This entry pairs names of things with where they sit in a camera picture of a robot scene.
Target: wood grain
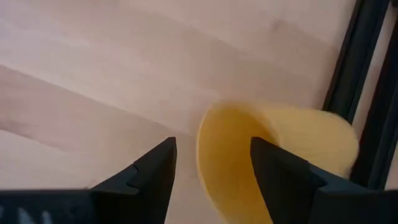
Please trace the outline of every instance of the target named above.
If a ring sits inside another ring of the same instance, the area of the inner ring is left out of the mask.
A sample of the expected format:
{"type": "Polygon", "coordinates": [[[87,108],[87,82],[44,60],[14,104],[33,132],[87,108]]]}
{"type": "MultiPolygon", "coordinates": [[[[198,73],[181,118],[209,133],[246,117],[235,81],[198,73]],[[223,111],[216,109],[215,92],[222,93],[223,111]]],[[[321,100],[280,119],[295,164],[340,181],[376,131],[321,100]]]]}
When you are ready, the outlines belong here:
{"type": "Polygon", "coordinates": [[[90,187],[176,136],[167,222],[219,223],[195,168],[207,107],[319,108],[354,2],[1,1],[0,187],[90,187]]]}

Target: yellow cup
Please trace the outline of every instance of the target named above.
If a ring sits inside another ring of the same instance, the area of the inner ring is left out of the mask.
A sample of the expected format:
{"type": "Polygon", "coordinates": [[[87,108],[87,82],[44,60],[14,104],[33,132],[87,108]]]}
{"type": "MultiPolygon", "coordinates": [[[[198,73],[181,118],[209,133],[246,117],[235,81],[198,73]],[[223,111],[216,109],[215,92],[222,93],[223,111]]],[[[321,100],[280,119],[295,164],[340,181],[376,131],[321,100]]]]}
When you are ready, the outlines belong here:
{"type": "Polygon", "coordinates": [[[324,111],[220,103],[206,114],[197,140],[201,182],[227,223],[272,223],[254,176],[252,137],[261,137],[340,177],[358,154],[352,127],[324,111]]]}

